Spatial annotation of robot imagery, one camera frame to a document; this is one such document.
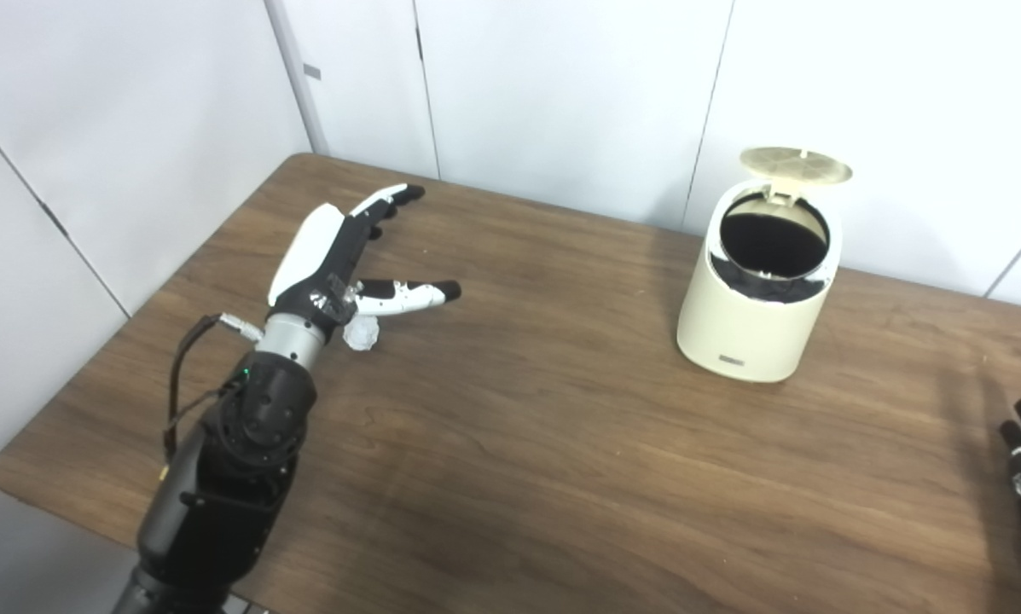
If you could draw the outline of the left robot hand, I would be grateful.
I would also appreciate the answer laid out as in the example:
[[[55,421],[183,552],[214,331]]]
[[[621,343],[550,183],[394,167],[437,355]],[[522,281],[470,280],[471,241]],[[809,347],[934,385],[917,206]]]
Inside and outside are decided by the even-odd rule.
[[[359,280],[359,259],[380,225],[423,199],[422,186],[400,183],[374,191],[350,212],[324,203],[300,224],[268,291],[268,317],[288,317],[330,337],[357,317],[391,317],[455,302],[455,281]]]

